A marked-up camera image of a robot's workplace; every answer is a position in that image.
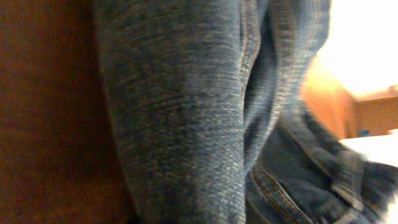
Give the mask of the dark blue jeans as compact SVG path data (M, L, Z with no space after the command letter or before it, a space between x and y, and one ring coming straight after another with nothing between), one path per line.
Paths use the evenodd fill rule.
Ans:
M99 0L99 65L141 223L379 223L397 169L300 98L326 0Z

